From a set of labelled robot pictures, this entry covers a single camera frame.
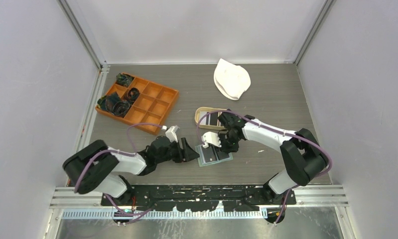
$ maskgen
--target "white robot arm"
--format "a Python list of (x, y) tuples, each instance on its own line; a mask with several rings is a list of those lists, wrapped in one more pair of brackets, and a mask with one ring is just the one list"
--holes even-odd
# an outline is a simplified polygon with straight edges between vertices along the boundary
[(86, 174), (82, 176), (77, 192), (102, 192), (111, 195), (118, 204), (124, 204), (131, 198), (131, 185), (124, 177), (111, 174), (112, 172), (143, 176), (153, 172), (159, 163), (170, 160), (182, 163), (199, 157), (185, 138), (177, 139), (177, 129), (177, 126), (170, 127), (166, 136), (158, 136), (146, 149), (137, 153), (115, 150), (102, 140), (96, 140), (68, 158), (62, 167), (75, 183), (82, 176), (89, 161), (95, 157)]
[[(206, 133), (206, 137), (202, 137), (204, 147), (212, 144), (216, 146), (217, 151), (237, 152), (238, 142), (243, 139), (259, 142), (281, 153), (285, 169), (264, 184), (264, 187), (267, 187), (273, 196), (282, 194), (296, 185), (307, 185), (327, 167), (328, 159), (318, 149), (286, 135), (299, 135), (318, 144), (309, 130), (304, 128), (297, 132), (284, 130), (263, 123), (252, 116), (245, 117), (251, 122), (228, 112), (222, 113), (218, 120), (227, 129), (227, 132), (218, 134), (217, 138), (215, 133)], [(267, 130), (268, 127), (283, 132), (283, 134)]]

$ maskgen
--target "white wall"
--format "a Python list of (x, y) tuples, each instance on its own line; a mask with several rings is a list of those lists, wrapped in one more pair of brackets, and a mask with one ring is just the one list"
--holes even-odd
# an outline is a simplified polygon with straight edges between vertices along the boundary
[(398, 0), (339, 0), (299, 65), (362, 238), (398, 238)]
[(0, 0), (0, 238), (44, 233), (97, 72), (56, 0)]
[(108, 63), (280, 63), (296, 59), (325, 0), (71, 2)]

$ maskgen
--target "wooden tabletop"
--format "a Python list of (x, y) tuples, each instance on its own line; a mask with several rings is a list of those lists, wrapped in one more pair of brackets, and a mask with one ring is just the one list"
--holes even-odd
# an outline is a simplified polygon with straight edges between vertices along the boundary
[[(178, 102), (165, 122), (178, 125), (178, 138), (185, 137), (191, 147), (199, 144), (194, 114), (199, 107), (222, 108), (252, 115), (259, 120), (288, 130), (307, 128), (315, 131), (293, 64), (244, 64), (252, 84), (238, 101), (224, 97), (216, 88), (213, 73), (216, 65), (112, 65), (104, 91), (116, 80), (119, 72), (128, 72), (180, 91)], [(97, 115), (91, 142), (102, 139), (113, 148), (133, 152), (127, 140), (127, 125)], [(130, 137), (138, 151), (143, 150), (156, 136), (136, 128)], [(240, 141), (234, 160), (199, 167), (197, 160), (188, 163), (164, 162), (146, 176), (124, 175), (131, 184), (263, 184), (283, 170), (281, 155), (260, 143)], [(313, 179), (312, 183), (330, 183), (328, 176)]]

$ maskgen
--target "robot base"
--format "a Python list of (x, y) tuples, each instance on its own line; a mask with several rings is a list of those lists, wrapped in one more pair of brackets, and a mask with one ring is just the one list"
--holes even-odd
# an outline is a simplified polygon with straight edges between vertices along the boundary
[[(267, 189), (262, 185), (132, 185), (135, 203), (118, 206), (135, 205), (137, 210), (154, 210), (169, 212), (174, 207), (184, 212), (213, 211), (220, 203), (225, 212), (258, 211), (259, 206), (281, 205), (283, 195), (267, 198)], [(296, 204), (295, 195), (287, 198), (287, 205)], [(111, 203), (102, 198), (102, 206)]]

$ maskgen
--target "orange tray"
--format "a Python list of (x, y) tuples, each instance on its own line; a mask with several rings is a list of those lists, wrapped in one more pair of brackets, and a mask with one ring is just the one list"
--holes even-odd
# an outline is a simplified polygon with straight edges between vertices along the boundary
[[(178, 90), (140, 78), (133, 74), (122, 73), (133, 76), (133, 82), (128, 87), (114, 83), (106, 95), (108, 96), (116, 92), (118, 96), (122, 98), (131, 88), (137, 88), (138, 91), (140, 91), (137, 100), (124, 117), (114, 116), (107, 111), (101, 110), (98, 106), (96, 106), (96, 111), (128, 125), (143, 122), (163, 125), (169, 112), (178, 100)], [(154, 135), (157, 135), (160, 130), (160, 128), (151, 125), (139, 125), (136, 126), (136, 128)]]

